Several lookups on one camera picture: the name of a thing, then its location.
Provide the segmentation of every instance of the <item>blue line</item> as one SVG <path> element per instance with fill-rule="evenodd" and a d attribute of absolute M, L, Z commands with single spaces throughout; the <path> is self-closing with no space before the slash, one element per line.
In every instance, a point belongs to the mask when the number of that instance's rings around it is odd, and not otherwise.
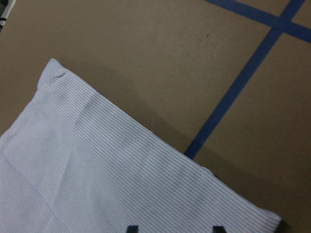
<path fill-rule="evenodd" d="M 291 0 L 283 11 L 281 17 L 291 20 L 303 2 L 304 0 Z M 272 28 L 269 31 L 215 110 L 209 116 L 208 120 L 205 122 L 195 139 L 185 151 L 184 154 L 187 157 L 193 159 L 196 156 L 281 35 L 282 31 L 278 29 Z"/>
<path fill-rule="evenodd" d="M 286 18 L 282 15 L 281 17 L 278 17 L 235 0 L 205 0 L 205 1 L 220 6 L 222 8 L 225 8 L 241 16 L 255 20 L 259 23 L 265 24 L 269 27 L 279 29 L 280 31 L 283 31 L 301 40 L 311 42 L 311 29 L 293 23 L 291 22 L 291 19 Z M 293 5 L 293 7 L 290 6 L 288 8 L 289 10 L 287 11 L 295 11 L 294 7 L 296 7 L 297 5 L 298 4 Z"/>

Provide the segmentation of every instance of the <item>blue tape line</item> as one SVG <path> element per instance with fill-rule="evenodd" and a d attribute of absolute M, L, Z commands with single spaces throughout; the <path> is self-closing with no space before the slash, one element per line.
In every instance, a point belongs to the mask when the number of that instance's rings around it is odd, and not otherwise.
<path fill-rule="evenodd" d="M 281 17 L 291 20 L 295 16 L 302 3 L 303 0 L 291 0 L 283 11 Z M 233 82 L 229 90 L 219 102 L 215 110 L 209 116 L 208 120 L 205 122 L 195 139 L 191 142 L 191 144 L 185 151 L 184 154 L 187 157 L 193 159 L 196 156 L 196 154 L 199 152 L 208 137 L 217 127 L 218 123 L 224 117 L 234 100 L 241 93 L 247 82 L 250 80 L 252 75 L 255 73 L 257 68 L 260 66 L 262 61 L 265 59 L 265 57 L 281 35 L 282 31 L 278 29 L 272 28 L 269 31 L 269 33 L 266 35 L 262 43 L 253 54 L 253 56 L 247 62 L 243 70 L 240 72 L 236 80 Z"/>
<path fill-rule="evenodd" d="M 291 19 L 286 18 L 282 15 L 281 17 L 278 17 L 235 0 L 205 0 L 205 1 L 220 6 L 222 8 L 225 8 L 241 16 L 255 20 L 259 23 L 265 24 L 269 27 L 279 29 L 280 31 L 295 36 L 301 40 L 311 42 L 311 29 L 293 23 L 291 22 Z M 287 11 L 296 12 L 295 7 L 297 7 L 301 2 L 303 3 L 304 0 L 299 0 L 299 3 L 297 2 L 298 4 L 293 3 L 293 7 L 289 6 Z"/>

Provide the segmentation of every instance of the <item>white towel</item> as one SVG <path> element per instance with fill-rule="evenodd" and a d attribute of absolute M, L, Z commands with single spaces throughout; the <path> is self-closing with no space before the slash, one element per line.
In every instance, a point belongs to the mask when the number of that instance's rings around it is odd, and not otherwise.
<path fill-rule="evenodd" d="M 0 233 L 272 233 L 279 221 L 54 59 L 0 138 Z"/>

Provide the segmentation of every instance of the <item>ribbed fabric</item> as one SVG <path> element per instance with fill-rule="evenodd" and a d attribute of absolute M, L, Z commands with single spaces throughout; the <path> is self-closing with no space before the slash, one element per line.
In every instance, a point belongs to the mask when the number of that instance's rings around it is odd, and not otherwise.
<path fill-rule="evenodd" d="M 0 233 L 272 233 L 279 221 L 54 59 L 0 138 Z"/>

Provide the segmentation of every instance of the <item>black object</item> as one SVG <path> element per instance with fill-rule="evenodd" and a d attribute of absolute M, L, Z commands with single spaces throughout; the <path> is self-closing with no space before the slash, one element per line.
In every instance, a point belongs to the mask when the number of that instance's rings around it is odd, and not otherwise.
<path fill-rule="evenodd" d="M 1 4 L 7 6 L 9 3 L 9 0 L 1 0 Z"/>
<path fill-rule="evenodd" d="M 213 226 L 213 233 L 227 233 L 224 227 L 221 226 Z"/>
<path fill-rule="evenodd" d="M 126 233 L 138 233 L 138 226 L 128 226 Z"/>

